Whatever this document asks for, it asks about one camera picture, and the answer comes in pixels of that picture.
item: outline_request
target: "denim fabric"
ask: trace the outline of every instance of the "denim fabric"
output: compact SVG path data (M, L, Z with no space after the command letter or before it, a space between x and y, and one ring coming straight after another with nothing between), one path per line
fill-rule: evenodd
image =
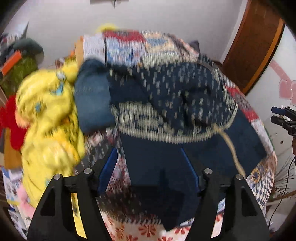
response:
M109 103L108 70L95 59L85 61L75 82L75 103L78 121L83 133L89 134L115 124Z

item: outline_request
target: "yellow cloth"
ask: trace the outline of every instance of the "yellow cloth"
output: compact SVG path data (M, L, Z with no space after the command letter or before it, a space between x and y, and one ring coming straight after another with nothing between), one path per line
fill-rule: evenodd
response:
M72 197L71 201L72 201L72 207L73 207L73 217L74 217L76 232L79 236L86 238L80 212L79 212L77 194L72 193L71 197Z
M118 30L119 28L112 23L105 23L96 29L96 33L104 32L106 30Z
M40 70L25 78L17 91L17 111L30 121L22 146L23 185L30 204L37 206L52 176L73 174L84 156L73 87L77 64L57 71Z

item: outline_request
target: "orange strap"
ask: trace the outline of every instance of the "orange strap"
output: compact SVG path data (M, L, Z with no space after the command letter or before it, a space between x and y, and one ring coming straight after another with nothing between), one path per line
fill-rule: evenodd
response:
M22 54L20 53L19 50L15 51L13 53L13 55L11 55L9 57L8 60L6 60L6 62L4 63L3 65L3 68L2 68L2 73L3 73L3 76L5 76L10 70L11 68L18 62L20 61L20 59L22 58Z

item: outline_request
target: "pink heart sticker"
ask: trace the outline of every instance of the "pink heart sticker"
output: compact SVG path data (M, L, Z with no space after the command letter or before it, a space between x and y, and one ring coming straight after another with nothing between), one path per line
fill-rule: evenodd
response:
M279 97L287 100L291 100L293 98L293 91L291 89L291 83L284 79L281 79L279 82Z
M293 92L293 98L291 99L291 105L296 106L296 80L292 81L291 90Z

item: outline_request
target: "metal screw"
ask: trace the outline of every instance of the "metal screw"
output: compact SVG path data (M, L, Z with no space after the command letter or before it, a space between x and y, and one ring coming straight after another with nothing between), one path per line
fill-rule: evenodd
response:
M85 174L90 174L92 172L92 169L91 168L86 168L86 169L83 170L83 172Z
M61 174L56 174L56 175L54 175L54 179L55 180L59 180L61 178Z
M213 170L210 169L210 168L206 168L206 169L205 169L205 173L206 173L206 174L212 174L212 173L213 173Z
M240 174L236 174L235 177L238 179L238 180L243 180L244 177Z

